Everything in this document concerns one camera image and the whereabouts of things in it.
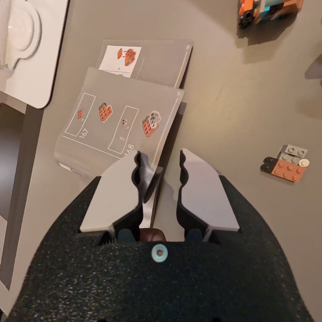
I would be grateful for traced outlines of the orange brick plate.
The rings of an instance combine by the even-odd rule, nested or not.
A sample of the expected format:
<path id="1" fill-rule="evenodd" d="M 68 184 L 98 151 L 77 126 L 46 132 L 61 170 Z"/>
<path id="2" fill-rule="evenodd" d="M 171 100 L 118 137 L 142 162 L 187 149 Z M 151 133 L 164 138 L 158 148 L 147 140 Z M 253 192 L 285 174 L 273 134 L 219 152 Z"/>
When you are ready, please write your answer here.
<path id="1" fill-rule="evenodd" d="M 306 167 L 301 167 L 283 160 L 277 160 L 271 174 L 290 182 L 297 183 L 300 181 L 306 170 Z"/>

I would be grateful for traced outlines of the black brick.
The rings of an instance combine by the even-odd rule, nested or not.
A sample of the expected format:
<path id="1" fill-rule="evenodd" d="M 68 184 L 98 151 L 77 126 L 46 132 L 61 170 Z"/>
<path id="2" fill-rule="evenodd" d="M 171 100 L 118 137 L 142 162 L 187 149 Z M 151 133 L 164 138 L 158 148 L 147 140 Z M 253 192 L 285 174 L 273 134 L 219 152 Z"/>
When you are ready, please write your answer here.
<path id="1" fill-rule="evenodd" d="M 263 164 L 260 166 L 260 171 L 272 174 L 276 164 L 278 162 L 278 159 L 268 156 L 263 160 Z"/>

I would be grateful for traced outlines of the grey desk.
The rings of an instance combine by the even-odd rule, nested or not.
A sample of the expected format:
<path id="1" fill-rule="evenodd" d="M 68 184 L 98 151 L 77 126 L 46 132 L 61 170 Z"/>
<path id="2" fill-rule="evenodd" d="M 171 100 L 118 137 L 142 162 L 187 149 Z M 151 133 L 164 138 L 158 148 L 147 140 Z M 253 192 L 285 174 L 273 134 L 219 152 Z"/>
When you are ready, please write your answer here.
<path id="1" fill-rule="evenodd" d="M 193 41 L 187 103 L 166 168 L 154 226 L 182 241 L 176 221 L 179 154 L 187 148 L 220 171 L 257 209 L 281 244 L 301 296 L 321 321 L 321 1 L 296 19 L 237 34 L 238 1 L 71 1 L 50 104 L 37 151 L 10 290 L 9 313 L 30 261 L 58 215 L 86 187 L 57 164 L 54 147 L 95 66 L 104 39 Z M 307 149 L 310 164 L 293 183 L 260 171 L 282 145 Z"/>

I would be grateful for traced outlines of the orange brick model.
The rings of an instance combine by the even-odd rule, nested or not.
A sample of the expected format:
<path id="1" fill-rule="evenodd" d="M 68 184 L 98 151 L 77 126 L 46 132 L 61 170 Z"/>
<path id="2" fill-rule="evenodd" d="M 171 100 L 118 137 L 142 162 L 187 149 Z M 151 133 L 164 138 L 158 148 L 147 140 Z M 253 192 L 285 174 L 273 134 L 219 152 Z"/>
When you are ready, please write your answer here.
<path id="1" fill-rule="evenodd" d="M 238 27 L 282 20 L 296 16 L 303 6 L 303 0 L 241 0 L 238 14 Z"/>

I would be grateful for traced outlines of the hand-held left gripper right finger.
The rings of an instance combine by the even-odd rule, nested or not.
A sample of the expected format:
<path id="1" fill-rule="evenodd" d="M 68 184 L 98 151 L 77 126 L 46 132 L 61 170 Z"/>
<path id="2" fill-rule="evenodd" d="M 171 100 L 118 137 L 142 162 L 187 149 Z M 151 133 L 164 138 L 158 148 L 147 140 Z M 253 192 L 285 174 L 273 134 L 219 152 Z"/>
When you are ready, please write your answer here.
<path id="1" fill-rule="evenodd" d="M 207 162 L 186 148 L 180 151 L 180 182 L 176 216 L 185 231 L 238 231 L 220 176 Z"/>

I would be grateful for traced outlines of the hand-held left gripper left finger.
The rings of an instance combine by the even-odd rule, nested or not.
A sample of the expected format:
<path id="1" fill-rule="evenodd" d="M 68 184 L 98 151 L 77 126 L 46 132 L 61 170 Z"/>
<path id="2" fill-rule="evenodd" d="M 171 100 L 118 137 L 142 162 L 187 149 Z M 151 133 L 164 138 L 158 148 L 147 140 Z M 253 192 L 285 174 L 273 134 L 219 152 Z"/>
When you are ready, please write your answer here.
<path id="1" fill-rule="evenodd" d="M 80 226 L 81 232 L 138 227 L 143 220 L 139 191 L 140 152 L 133 150 L 101 175 Z"/>

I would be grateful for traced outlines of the grey hinge brick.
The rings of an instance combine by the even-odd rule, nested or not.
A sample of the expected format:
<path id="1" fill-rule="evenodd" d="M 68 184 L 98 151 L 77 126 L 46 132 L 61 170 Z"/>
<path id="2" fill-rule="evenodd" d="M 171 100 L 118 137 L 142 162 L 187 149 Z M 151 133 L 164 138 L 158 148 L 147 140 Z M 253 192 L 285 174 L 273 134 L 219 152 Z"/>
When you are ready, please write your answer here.
<path id="1" fill-rule="evenodd" d="M 278 160 L 282 160 L 288 163 L 299 165 L 302 159 L 305 159 L 308 150 L 300 148 L 294 145 L 285 144 L 282 145 L 277 155 Z"/>

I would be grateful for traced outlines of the person's left hand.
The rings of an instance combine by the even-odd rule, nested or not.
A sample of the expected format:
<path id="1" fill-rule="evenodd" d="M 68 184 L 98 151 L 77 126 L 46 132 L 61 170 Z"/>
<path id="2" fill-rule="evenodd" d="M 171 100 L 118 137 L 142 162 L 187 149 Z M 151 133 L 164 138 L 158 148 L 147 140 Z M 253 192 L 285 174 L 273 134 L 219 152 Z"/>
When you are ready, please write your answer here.
<path id="1" fill-rule="evenodd" d="M 160 229 L 157 228 L 140 228 L 140 242 L 166 242 L 166 237 Z"/>

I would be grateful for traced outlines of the grey instruction booklet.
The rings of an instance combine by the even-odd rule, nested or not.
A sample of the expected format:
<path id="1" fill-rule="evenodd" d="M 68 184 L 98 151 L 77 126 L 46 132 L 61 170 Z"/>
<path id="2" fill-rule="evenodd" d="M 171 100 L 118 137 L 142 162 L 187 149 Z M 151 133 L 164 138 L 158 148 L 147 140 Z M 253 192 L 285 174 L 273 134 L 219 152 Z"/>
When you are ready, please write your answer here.
<path id="1" fill-rule="evenodd" d="M 54 156 L 85 182 L 133 150 L 141 152 L 143 222 L 153 226 L 162 151 L 176 114 L 184 106 L 183 85 L 191 40 L 103 40 L 89 67 Z"/>

